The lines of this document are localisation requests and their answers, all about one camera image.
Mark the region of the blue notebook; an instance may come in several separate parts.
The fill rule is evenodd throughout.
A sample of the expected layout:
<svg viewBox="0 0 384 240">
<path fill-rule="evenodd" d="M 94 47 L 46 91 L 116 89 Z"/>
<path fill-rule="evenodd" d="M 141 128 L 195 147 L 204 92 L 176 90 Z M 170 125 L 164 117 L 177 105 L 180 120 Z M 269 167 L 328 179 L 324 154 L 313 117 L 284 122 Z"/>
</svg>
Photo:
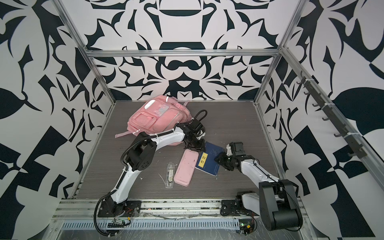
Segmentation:
<svg viewBox="0 0 384 240">
<path fill-rule="evenodd" d="M 209 175 L 217 176 L 220 165 L 215 161 L 215 158 L 224 152 L 225 149 L 222 147 L 206 142 L 205 151 L 200 153 L 195 168 Z"/>
</svg>

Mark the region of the pink student backpack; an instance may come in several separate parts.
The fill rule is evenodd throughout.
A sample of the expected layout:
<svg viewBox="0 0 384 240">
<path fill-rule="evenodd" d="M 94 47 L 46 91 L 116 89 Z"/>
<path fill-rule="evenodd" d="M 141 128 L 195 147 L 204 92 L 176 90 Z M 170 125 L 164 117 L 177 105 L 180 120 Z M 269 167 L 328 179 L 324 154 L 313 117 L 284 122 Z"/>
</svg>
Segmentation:
<svg viewBox="0 0 384 240">
<path fill-rule="evenodd" d="M 187 109 L 173 97 L 159 95 L 148 100 L 128 120 L 127 131 L 116 134 L 116 138 L 127 135 L 138 136 L 144 132 L 155 135 L 173 130 L 178 123 L 187 123 L 194 118 Z"/>
</svg>

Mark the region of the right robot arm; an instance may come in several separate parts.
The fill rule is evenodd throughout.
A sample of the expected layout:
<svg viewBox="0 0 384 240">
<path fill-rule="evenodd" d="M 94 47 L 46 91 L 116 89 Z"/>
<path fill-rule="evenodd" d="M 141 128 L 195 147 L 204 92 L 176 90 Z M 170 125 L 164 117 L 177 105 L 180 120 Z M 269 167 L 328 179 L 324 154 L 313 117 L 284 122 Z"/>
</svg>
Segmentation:
<svg viewBox="0 0 384 240">
<path fill-rule="evenodd" d="M 240 195 L 241 203 L 244 209 L 261 217 L 267 230 L 297 232 L 302 228 L 303 216 L 291 181 L 271 175 L 250 155 L 220 153 L 215 162 L 227 171 L 239 170 L 258 187 L 257 194 Z"/>
</svg>

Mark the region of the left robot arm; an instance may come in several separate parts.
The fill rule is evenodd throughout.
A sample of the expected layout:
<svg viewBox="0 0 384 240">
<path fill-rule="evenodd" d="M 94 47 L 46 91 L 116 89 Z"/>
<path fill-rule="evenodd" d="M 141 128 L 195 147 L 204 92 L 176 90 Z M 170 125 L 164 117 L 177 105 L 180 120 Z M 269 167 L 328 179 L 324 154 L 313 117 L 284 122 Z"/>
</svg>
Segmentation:
<svg viewBox="0 0 384 240">
<path fill-rule="evenodd" d="M 204 151 L 205 127 L 201 121 L 207 116 L 207 110 L 203 117 L 192 118 L 185 123 L 177 123 L 170 130 L 146 134 L 140 133 L 134 142 L 123 152 L 120 162 L 124 166 L 121 176 L 114 188 L 101 197 L 95 210 L 100 217 L 120 216 L 128 210 L 127 200 L 129 192 L 139 174 L 148 168 L 153 161 L 157 150 L 176 143 L 185 143 L 185 148 L 193 151 Z"/>
</svg>

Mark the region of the pink pencil case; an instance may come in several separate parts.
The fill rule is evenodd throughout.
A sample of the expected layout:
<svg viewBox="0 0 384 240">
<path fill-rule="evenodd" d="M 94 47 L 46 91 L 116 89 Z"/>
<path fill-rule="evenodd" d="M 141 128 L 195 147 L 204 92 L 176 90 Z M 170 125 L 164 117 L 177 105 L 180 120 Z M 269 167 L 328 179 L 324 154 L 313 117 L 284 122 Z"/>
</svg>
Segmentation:
<svg viewBox="0 0 384 240">
<path fill-rule="evenodd" d="M 185 150 L 174 176 L 174 182 L 188 187 L 195 171 L 199 153 L 192 150 Z"/>
</svg>

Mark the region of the clear plastic packet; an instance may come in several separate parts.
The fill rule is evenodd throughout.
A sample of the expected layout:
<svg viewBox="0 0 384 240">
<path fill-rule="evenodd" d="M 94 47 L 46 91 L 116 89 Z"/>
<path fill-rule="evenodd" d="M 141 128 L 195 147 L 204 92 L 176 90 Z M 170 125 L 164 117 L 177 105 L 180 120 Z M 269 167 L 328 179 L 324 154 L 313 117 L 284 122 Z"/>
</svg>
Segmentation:
<svg viewBox="0 0 384 240">
<path fill-rule="evenodd" d="M 176 166 L 174 163 L 168 163 L 167 175 L 166 175 L 166 180 L 165 180 L 166 189 L 172 189 L 174 187 L 175 169 L 176 169 Z"/>
</svg>

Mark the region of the green lit circuit board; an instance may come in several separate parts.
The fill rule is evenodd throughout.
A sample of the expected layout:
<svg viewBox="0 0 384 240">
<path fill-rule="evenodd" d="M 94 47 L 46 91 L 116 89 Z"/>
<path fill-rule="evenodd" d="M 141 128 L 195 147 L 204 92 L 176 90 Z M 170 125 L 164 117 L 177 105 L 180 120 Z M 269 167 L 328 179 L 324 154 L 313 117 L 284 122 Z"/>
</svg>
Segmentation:
<svg viewBox="0 0 384 240">
<path fill-rule="evenodd" d="M 240 223 L 240 234 L 249 235 L 258 228 L 257 222 Z"/>
</svg>

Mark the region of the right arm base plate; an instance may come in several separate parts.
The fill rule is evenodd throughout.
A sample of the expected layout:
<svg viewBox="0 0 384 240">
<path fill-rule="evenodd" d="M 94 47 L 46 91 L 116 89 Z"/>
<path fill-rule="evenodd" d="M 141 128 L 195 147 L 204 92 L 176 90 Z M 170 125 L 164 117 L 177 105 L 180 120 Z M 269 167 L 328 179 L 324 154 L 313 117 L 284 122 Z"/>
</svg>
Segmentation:
<svg viewBox="0 0 384 240">
<path fill-rule="evenodd" d="M 251 210 L 247 210 L 244 208 L 242 204 L 240 204 L 237 200 L 222 200 L 221 201 L 221 216 L 255 216 L 259 215 L 254 213 Z"/>
</svg>

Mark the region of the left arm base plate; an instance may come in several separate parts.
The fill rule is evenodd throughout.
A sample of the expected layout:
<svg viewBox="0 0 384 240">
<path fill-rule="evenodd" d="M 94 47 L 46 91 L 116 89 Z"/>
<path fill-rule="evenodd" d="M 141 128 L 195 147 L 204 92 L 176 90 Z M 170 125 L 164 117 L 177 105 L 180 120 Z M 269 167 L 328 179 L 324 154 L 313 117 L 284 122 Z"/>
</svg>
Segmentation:
<svg viewBox="0 0 384 240">
<path fill-rule="evenodd" d="M 116 205 L 113 201 L 103 200 L 97 217 L 134 217 L 140 213 L 141 205 L 141 201 L 125 201 Z"/>
</svg>

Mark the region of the aluminium cage frame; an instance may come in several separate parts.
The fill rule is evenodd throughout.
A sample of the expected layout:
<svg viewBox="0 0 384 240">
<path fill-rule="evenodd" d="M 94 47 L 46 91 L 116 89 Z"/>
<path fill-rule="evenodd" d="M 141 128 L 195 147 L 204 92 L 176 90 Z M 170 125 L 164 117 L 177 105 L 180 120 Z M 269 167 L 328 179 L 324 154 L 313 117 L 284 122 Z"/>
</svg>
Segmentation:
<svg viewBox="0 0 384 240">
<path fill-rule="evenodd" d="M 268 72 L 265 76 L 265 81 L 268 82 L 272 78 L 272 71 L 277 68 L 278 62 L 281 58 L 284 58 L 288 65 L 293 69 L 295 74 L 299 77 L 300 73 L 303 73 L 307 78 L 312 79 L 310 74 L 305 68 L 298 62 L 292 52 L 285 46 L 278 47 L 276 49 L 254 49 L 254 50 L 137 50 L 137 51 L 90 51 L 83 45 L 80 34 L 76 30 L 74 22 L 71 20 L 69 13 L 67 12 L 62 1 L 52 2 L 55 9 L 59 13 L 59 16 L 65 26 L 68 28 L 70 35 L 74 37 L 75 43 L 80 48 L 83 59 L 94 73 L 97 81 L 101 84 L 103 91 L 107 93 L 109 100 L 112 104 L 116 103 L 112 92 L 107 86 L 107 83 L 100 71 L 96 67 L 92 58 L 104 58 L 104 57 L 224 57 L 224 56 L 269 56 L 274 57 L 271 65 L 268 68 Z M 384 186 L 384 162 L 380 156 L 374 151 L 373 147 L 367 140 L 363 138 L 365 149 L 368 156 L 360 159 L 363 165 L 370 172 L 374 180 L 382 188 Z"/>
</svg>

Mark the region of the wall hook rail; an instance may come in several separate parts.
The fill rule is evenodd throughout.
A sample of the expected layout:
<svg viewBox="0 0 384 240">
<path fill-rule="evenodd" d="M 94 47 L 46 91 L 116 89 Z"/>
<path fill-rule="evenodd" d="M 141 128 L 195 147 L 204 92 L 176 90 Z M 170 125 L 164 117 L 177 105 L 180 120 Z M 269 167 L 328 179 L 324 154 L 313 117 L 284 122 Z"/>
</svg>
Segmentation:
<svg viewBox="0 0 384 240">
<path fill-rule="evenodd" d="M 363 159 L 368 156 L 361 135 L 348 123 L 339 108 L 314 79 L 300 73 L 297 81 L 297 103 L 308 115 L 308 125 L 315 140 L 329 160 L 332 153 L 346 149 L 347 158 Z"/>
</svg>

